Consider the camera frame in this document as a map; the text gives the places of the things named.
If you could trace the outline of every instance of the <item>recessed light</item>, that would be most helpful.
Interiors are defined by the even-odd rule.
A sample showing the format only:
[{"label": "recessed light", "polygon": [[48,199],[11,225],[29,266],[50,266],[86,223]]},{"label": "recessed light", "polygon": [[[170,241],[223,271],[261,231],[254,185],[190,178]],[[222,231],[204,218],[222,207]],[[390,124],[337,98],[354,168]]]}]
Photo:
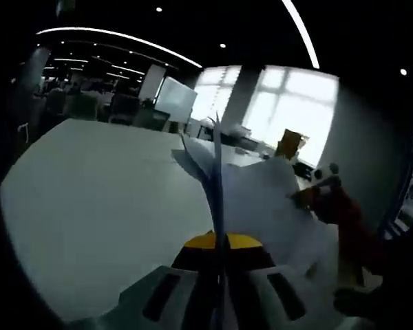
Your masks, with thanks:
[{"label": "recessed light", "polygon": [[306,26],[304,26],[303,20],[301,19],[297,8],[295,8],[291,0],[282,0],[282,2],[288,10],[290,17],[292,17],[292,20],[294,21],[295,26],[300,33],[301,39],[303,39],[304,45],[306,46],[306,50],[308,51],[308,55],[310,57],[310,61],[312,62],[312,66],[315,69],[319,69],[317,54],[315,53],[315,49],[309,37],[308,30],[306,29]]},{"label": "recessed light", "polygon": [[103,34],[110,34],[112,36],[119,36],[121,38],[126,38],[126,39],[130,39],[130,40],[134,40],[137,41],[139,43],[143,43],[145,45],[154,47],[158,50],[162,50],[163,52],[166,52],[168,54],[171,54],[173,56],[176,56],[188,63],[191,63],[192,65],[194,65],[195,67],[199,67],[200,69],[202,69],[202,66],[199,63],[194,62],[193,60],[190,60],[189,58],[178,54],[176,52],[173,52],[172,50],[165,48],[163,46],[160,45],[156,45],[155,43],[152,43],[150,41],[141,39],[141,38],[136,38],[135,36],[130,36],[128,34],[123,34],[123,33],[119,33],[119,32],[114,32],[114,31],[109,31],[109,30],[103,30],[103,29],[95,29],[93,27],[72,27],[72,26],[66,26],[66,27],[53,27],[52,29],[46,29],[46,30],[41,30],[38,31],[36,33],[36,35],[39,34],[45,34],[45,33],[50,33],[50,32],[58,32],[58,31],[86,31],[86,32],[98,32],[98,33],[103,33]]},{"label": "recessed light", "polygon": [[118,75],[118,74],[111,74],[110,72],[107,72],[107,74],[108,74],[109,76],[113,76],[113,77],[119,77],[119,78],[124,78],[124,79],[130,79],[129,77],[120,76],[120,75]]},{"label": "recessed light", "polygon": [[87,63],[86,60],[76,60],[74,58],[54,58],[54,61],[72,61],[72,62],[83,62]]},{"label": "recessed light", "polygon": [[119,67],[119,66],[117,66],[117,65],[112,65],[112,67],[115,67],[116,69],[121,69],[121,70],[125,70],[125,71],[135,72],[135,73],[137,73],[137,74],[145,75],[144,72],[136,71],[136,70],[132,70],[132,69],[127,69],[126,67]]}]

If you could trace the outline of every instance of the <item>chair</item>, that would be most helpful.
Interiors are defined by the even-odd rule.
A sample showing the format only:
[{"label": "chair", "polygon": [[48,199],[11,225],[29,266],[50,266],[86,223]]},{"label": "chair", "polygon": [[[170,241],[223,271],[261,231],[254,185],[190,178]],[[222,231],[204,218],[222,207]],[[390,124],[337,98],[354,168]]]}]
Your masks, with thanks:
[{"label": "chair", "polygon": [[135,96],[116,94],[112,100],[111,115],[109,122],[116,121],[120,124],[133,124],[134,117],[138,112],[139,99]]},{"label": "chair", "polygon": [[168,132],[172,134],[179,134],[179,131],[186,133],[188,128],[187,123],[170,121]]},{"label": "chair", "polygon": [[133,125],[153,131],[162,131],[169,117],[169,113],[143,108],[136,114]]},{"label": "chair", "polygon": [[98,98],[96,96],[78,94],[72,96],[70,105],[70,116],[84,120],[96,120],[96,107]]}]

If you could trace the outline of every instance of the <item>paper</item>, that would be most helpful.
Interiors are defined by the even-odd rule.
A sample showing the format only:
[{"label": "paper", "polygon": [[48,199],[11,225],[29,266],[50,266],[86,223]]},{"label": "paper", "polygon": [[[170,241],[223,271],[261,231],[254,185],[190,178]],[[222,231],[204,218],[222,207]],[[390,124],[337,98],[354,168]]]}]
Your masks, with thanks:
[{"label": "paper", "polygon": [[299,190],[292,166],[283,157],[245,167],[222,165],[220,123],[214,124],[214,155],[196,141],[182,139],[193,165],[203,173],[198,179],[217,240],[225,240],[225,232],[247,234],[263,244],[275,264],[306,271],[336,237],[289,197]]}]

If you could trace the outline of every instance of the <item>whiteboard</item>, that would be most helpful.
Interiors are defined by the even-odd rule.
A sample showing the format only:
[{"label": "whiteboard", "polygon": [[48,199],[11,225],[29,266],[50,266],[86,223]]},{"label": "whiteboard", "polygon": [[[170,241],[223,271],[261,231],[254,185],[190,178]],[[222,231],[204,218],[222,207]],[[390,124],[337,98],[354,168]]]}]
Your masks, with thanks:
[{"label": "whiteboard", "polygon": [[171,77],[166,77],[160,90],[155,109],[170,114],[169,120],[188,122],[198,94]]}]

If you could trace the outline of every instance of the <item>yellow object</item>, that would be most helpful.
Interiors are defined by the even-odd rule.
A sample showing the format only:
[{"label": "yellow object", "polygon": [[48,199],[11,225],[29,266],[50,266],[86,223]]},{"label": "yellow object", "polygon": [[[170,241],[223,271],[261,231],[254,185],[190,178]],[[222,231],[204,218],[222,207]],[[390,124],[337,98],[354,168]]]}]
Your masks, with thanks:
[{"label": "yellow object", "polygon": [[301,137],[301,134],[285,129],[282,140],[278,142],[275,157],[284,156],[288,160],[292,159],[298,151],[300,144],[304,145],[301,142]]},{"label": "yellow object", "polygon": [[[228,236],[231,249],[257,248],[262,246],[259,241],[250,236],[232,233],[226,235]],[[205,235],[196,236],[187,241],[184,246],[186,248],[213,249],[215,246],[215,233],[208,232]]]}]

